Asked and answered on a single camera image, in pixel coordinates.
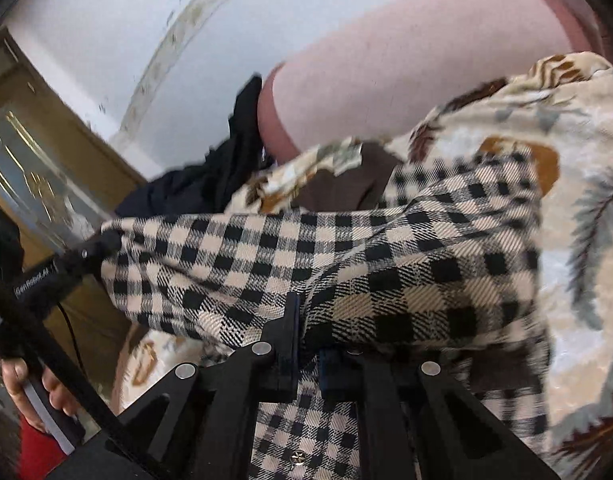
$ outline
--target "red sleeve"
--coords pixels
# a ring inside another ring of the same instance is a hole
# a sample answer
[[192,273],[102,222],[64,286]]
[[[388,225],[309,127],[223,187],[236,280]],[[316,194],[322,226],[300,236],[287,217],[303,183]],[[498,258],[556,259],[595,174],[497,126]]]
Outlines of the red sleeve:
[[20,440],[20,480],[43,480],[66,458],[55,439],[30,427],[24,417],[20,423]]

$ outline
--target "checkered shirt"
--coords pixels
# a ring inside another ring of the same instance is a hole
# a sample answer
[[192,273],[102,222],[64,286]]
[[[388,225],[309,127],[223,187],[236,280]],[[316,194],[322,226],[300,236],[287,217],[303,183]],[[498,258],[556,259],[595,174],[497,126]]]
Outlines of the checkered shirt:
[[[117,219],[107,229],[122,233],[102,266],[109,295],[156,330],[238,348],[298,291],[305,357],[331,344],[442,349],[469,386],[469,352],[526,347],[535,386],[479,397],[541,452],[549,344],[535,304],[539,189],[525,154],[404,164],[372,211]],[[359,477],[355,408],[323,401],[317,358],[304,362],[295,402],[260,405],[250,477]]]

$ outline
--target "person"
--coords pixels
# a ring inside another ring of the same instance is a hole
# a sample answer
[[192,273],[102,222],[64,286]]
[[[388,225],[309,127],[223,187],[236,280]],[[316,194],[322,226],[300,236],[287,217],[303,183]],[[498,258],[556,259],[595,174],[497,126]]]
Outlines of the person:
[[[2,361],[4,386],[21,414],[18,477],[20,480],[43,480],[66,456],[58,443],[46,434],[40,416],[24,393],[28,376],[29,368],[22,359]],[[62,410],[69,416],[77,413],[80,408],[77,400],[48,368],[42,375],[42,384],[56,410]]]

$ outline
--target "floral blanket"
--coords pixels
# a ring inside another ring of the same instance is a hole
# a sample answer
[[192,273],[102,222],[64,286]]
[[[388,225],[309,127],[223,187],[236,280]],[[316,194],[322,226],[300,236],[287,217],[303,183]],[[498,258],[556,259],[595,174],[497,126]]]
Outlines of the floral blanket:
[[[524,75],[435,108],[412,133],[383,147],[433,167],[438,158],[518,144],[531,148],[543,194],[538,297],[552,336],[546,460],[563,478],[577,479],[613,441],[613,67],[589,52],[540,60]],[[341,174],[357,167],[360,146],[352,139],[319,146],[259,174],[227,212],[288,208],[319,169]],[[180,362],[219,360],[194,344],[150,331],[120,374],[117,409]]]

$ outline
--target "human hand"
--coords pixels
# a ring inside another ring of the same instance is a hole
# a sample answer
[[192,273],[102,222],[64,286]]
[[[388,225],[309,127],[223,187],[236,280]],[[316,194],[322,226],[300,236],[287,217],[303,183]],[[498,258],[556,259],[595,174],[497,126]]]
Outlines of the human hand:
[[[4,386],[13,399],[13,402],[26,418],[30,426],[36,430],[46,433],[46,428],[36,413],[26,394],[24,393],[24,383],[29,376],[29,367],[22,359],[12,359],[2,361],[2,379]],[[45,368],[42,374],[42,384],[48,391],[48,398],[51,405],[56,410],[62,410],[69,416],[75,415],[79,409],[79,404],[75,397],[69,392],[51,370]]]

